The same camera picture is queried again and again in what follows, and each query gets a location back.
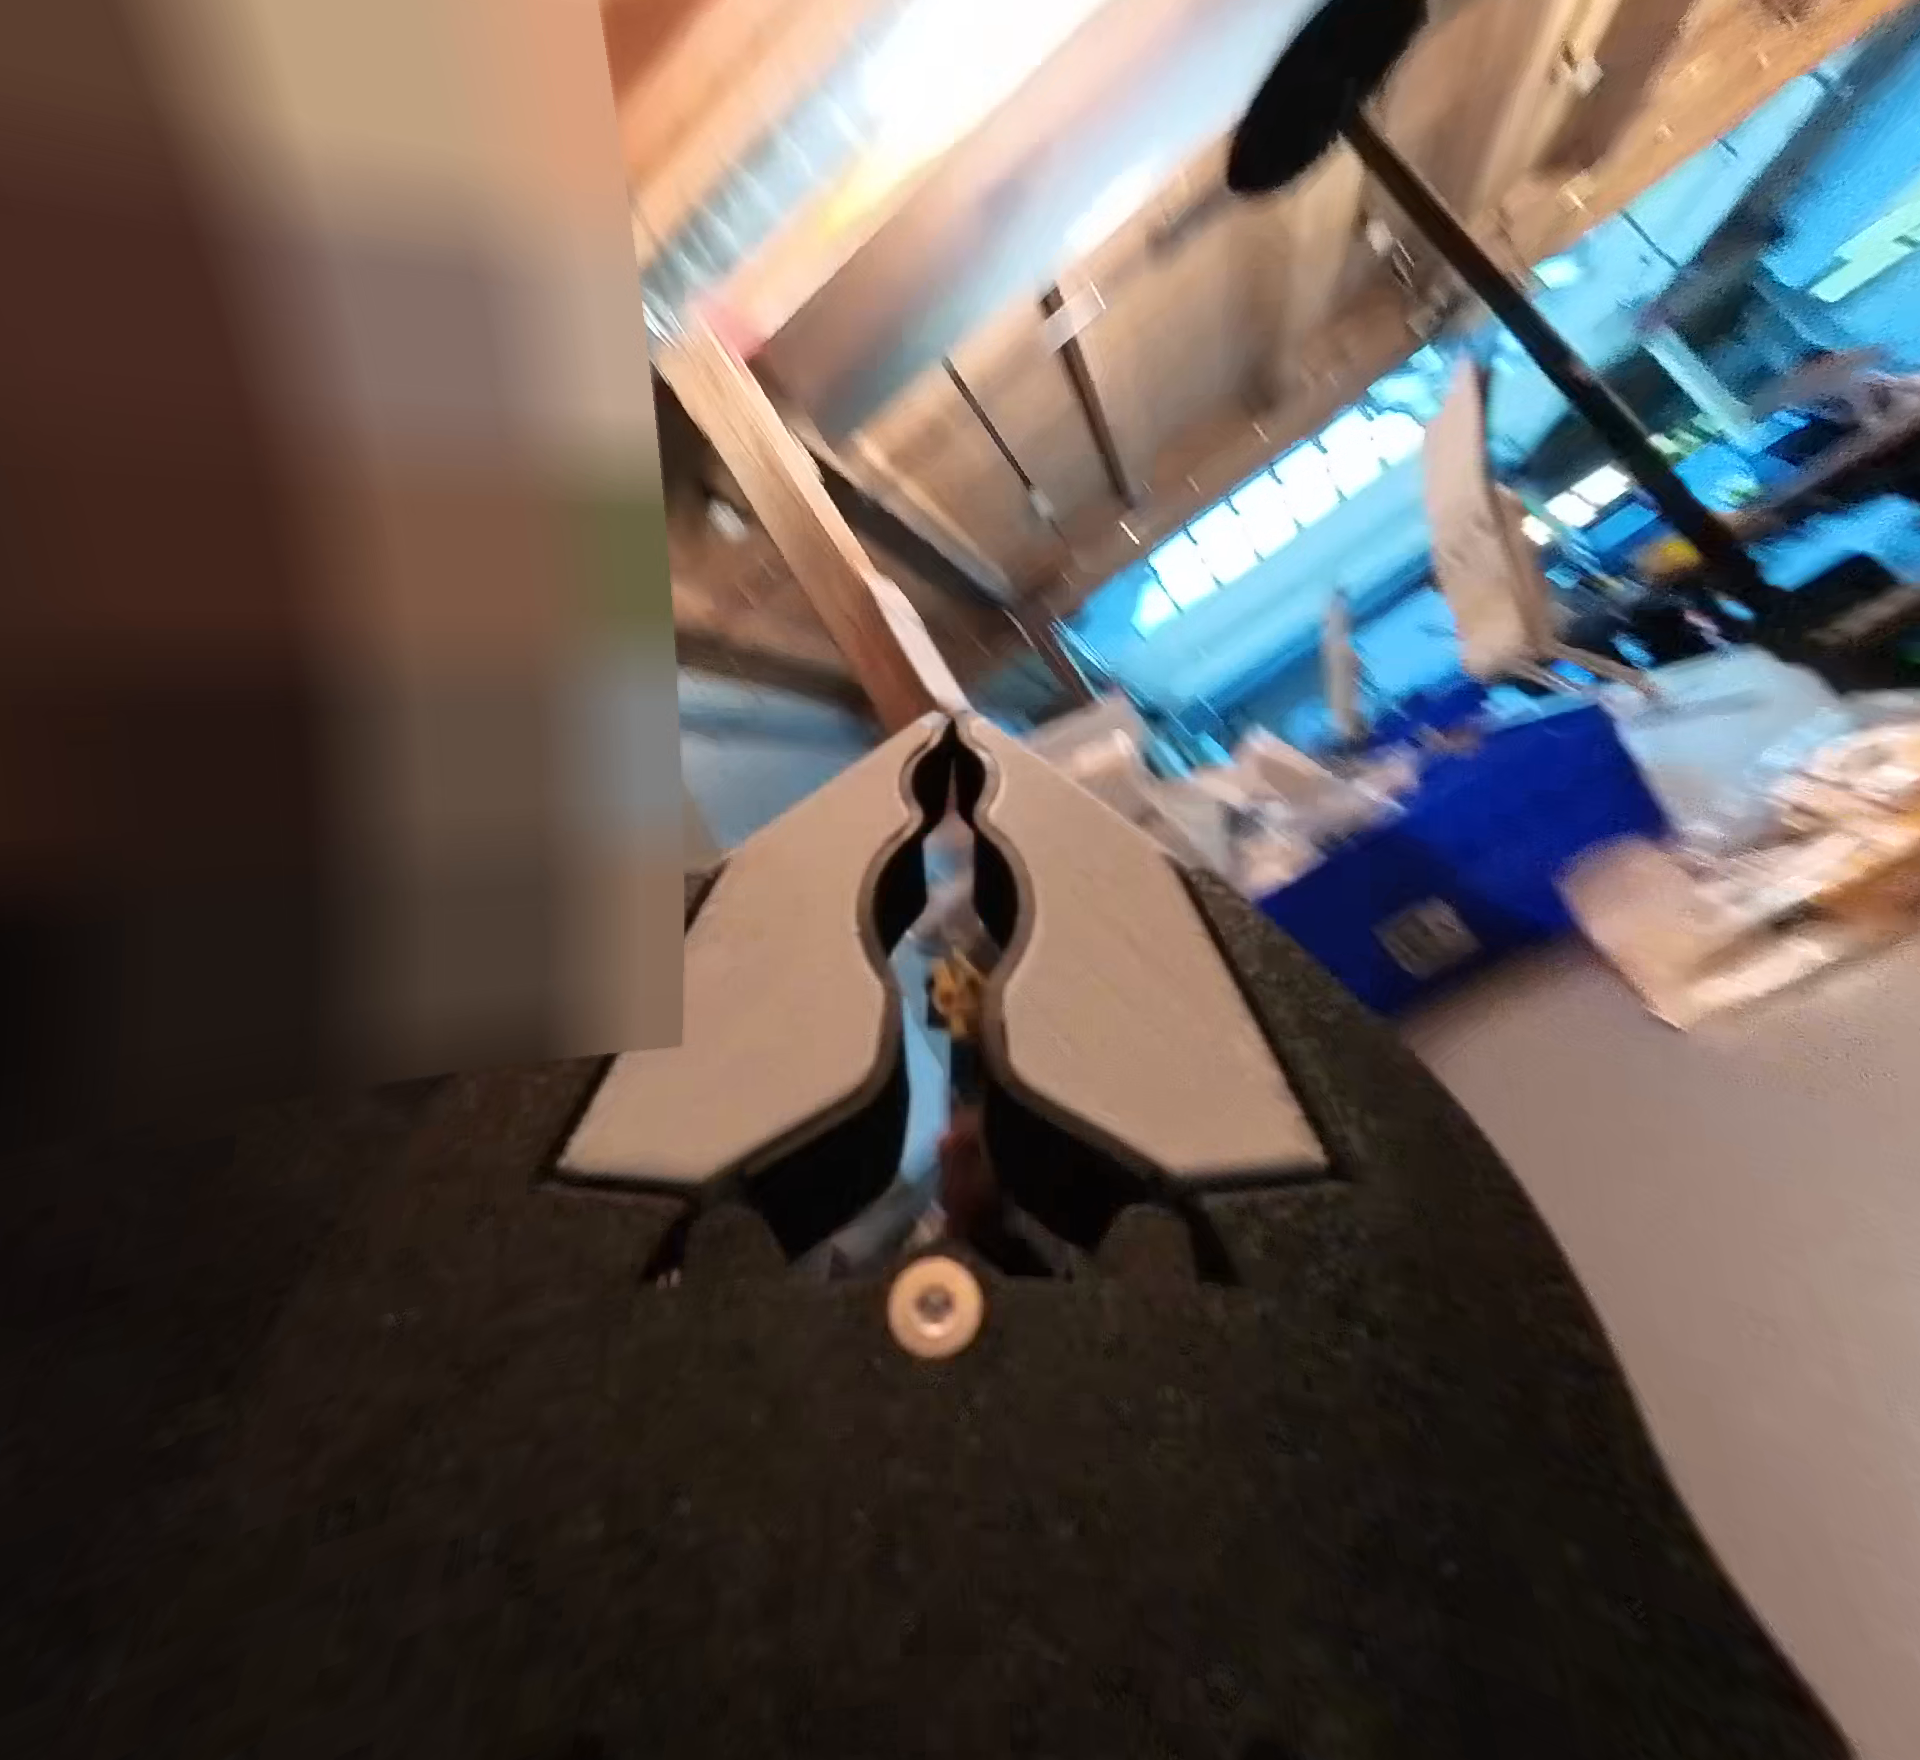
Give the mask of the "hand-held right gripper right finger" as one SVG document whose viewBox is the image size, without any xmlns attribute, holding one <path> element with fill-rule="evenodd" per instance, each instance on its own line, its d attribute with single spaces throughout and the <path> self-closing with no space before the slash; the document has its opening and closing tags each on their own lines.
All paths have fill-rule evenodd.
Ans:
<svg viewBox="0 0 1920 1760">
<path fill-rule="evenodd" d="M 956 725 L 985 1153 L 1013 1208 L 1091 1253 L 1123 1215 L 1331 1175 L 1188 872 L 994 725 Z"/>
</svg>

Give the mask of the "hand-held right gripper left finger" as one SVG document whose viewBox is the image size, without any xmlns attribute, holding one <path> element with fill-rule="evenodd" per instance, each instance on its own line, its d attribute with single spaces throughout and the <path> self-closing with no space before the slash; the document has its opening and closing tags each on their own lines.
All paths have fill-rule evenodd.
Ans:
<svg viewBox="0 0 1920 1760">
<path fill-rule="evenodd" d="M 804 1259 L 881 1199 L 907 1135 L 893 949 L 928 901 L 951 721 L 925 716 L 745 838 L 696 890 L 684 1030 L 615 1054 L 555 1156 L 566 1189 L 751 1209 Z"/>
</svg>

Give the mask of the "small clear parts bag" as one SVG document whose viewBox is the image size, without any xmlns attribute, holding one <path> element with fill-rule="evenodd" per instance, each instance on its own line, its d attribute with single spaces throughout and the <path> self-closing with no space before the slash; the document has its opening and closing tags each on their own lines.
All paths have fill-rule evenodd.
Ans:
<svg viewBox="0 0 1920 1760">
<path fill-rule="evenodd" d="M 958 813 L 928 834 L 923 873 L 928 901 L 890 956 L 907 1096 L 899 1171 L 809 1268 L 845 1283 L 963 1248 L 995 1273 L 1067 1278 L 1077 1256 L 1004 1195 L 985 1150 L 978 1025 L 999 944 L 971 903 L 973 838 Z"/>
</svg>

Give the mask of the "crumpled clear parts bag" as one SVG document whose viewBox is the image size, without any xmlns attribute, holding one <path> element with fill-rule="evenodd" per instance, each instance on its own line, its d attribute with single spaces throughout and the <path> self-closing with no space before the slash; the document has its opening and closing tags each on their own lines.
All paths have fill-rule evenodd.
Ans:
<svg viewBox="0 0 1920 1760">
<path fill-rule="evenodd" d="M 1303 880 L 1365 830 L 1391 822 L 1418 787 L 1404 760 L 1358 773 L 1319 764 L 1253 735 L 1248 755 L 1180 775 L 1147 767 L 1115 725 L 1040 759 L 1137 826 L 1175 861 L 1209 872 L 1246 900 Z"/>
</svg>

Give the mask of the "blue plastic bin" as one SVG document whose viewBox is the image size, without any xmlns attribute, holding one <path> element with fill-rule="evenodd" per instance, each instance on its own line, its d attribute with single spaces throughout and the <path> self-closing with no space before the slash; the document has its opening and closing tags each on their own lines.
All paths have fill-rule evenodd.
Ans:
<svg viewBox="0 0 1920 1760">
<path fill-rule="evenodd" d="M 1667 810 L 1613 718 L 1574 706 L 1427 760 L 1397 808 L 1255 909 L 1383 1017 L 1571 931 L 1561 880 Z"/>
</svg>

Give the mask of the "clear bag of yellow beams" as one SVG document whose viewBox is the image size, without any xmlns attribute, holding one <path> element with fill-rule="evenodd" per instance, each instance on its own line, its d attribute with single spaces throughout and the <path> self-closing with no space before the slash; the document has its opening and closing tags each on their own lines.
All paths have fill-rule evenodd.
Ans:
<svg viewBox="0 0 1920 1760">
<path fill-rule="evenodd" d="M 1913 725 L 1810 749 L 1757 806 L 1745 825 L 1621 838 L 1556 881 L 1574 931 L 1674 1030 L 1915 937 Z"/>
</svg>

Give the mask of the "black pole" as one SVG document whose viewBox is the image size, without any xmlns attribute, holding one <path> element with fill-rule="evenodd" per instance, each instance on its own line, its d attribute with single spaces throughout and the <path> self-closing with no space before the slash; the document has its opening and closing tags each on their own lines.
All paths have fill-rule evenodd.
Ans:
<svg viewBox="0 0 1920 1760">
<path fill-rule="evenodd" d="M 1374 126 L 1368 104 L 1427 25 L 1427 3 L 1322 0 L 1278 53 L 1238 118 L 1222 188 L 1238 202 L 1261 202 L 1291 188 L 1332 147 L 1346 147 L 1415 234 L 1613 452 L 1669 529 L 1692 545 L 1708 588 L 1747 609 L 1761 638 L 1810 645 L 1809 619 L 1766 580 L 1742 538 L 1684 486 L 1632 409 Z"/>
</svg>

